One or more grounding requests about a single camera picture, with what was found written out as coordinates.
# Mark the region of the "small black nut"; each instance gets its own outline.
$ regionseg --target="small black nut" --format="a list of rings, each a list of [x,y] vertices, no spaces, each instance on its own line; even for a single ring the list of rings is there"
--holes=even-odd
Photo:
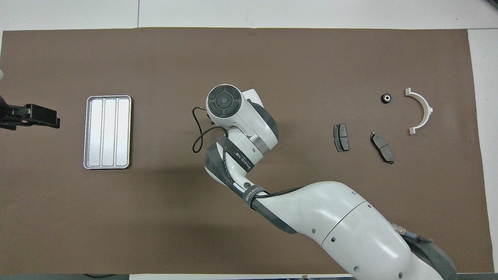
[[[392,96],[391,94],[389,93],[386,93],[386,94],[383,94],[382,95],[382,102],[384,102],[385,104],[389,103],[392,101]]]

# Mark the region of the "brown mat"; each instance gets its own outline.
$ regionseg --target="brown mat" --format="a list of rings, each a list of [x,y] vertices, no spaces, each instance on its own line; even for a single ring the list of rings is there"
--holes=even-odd
[[[192,153],[190,111],[221,83],[255,88],[279,125],[252,181],[269,191],[343,182],[433,238],[458,272],[493,271],[466,30],[5,31],[0,68],[9,104],[61,119],[58,130],[0,131],[2,274],[343,273],[311,239],[248,209]],[[407,87],[434,108],[411,136],[422,107]],[[86,99],[123,94],[134,101],[130,169],[84,169]],[[337,123],[348,152],[334,148]],[[390,143],[393,165],[372,131]]]

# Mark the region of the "robotic arm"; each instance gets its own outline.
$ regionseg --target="robotic arm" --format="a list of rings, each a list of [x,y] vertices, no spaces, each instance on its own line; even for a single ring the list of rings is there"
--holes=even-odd
[[[453,263],[432,241],[389,223],[342,183],[318,182],[269,194],[248,180],[247,173],[279,137],[254,89],[216,86],[206,109],[228,131],[228,137],[206,149],[206,171],[273,225],[310,237],[358,280],[456,279]]]

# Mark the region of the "semicircular bracket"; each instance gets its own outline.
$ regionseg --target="semicircular bracket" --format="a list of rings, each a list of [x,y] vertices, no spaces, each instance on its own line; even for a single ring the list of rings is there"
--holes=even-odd
[[[423,96],[421,96],[420,94],[412,92],[411,88],[407,88],[405,90],[405,95],[413,97],[416,100],[418,100],[420,102],[420,104],[422,104],[422,107],[424,108],[424,117],[422,118],[422,121],[416,127],[412,127],[412,128],[408,129],[408,131],[410,131],[410,135],[412,135],[412,134],[415,134],[415,130],[424,126],[424,124],[429,120],[429,116],[432,114],[433,110],[429,106],[429,103],[427,103],[427,100],[425,100],[425,98]]]

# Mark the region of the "silver tray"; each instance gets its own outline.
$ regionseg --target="silver tray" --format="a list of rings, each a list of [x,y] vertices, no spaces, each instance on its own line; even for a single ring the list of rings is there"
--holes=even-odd
[[[90,96],[85,122],[86,169],[123,169],[129,165],[131,97]]]

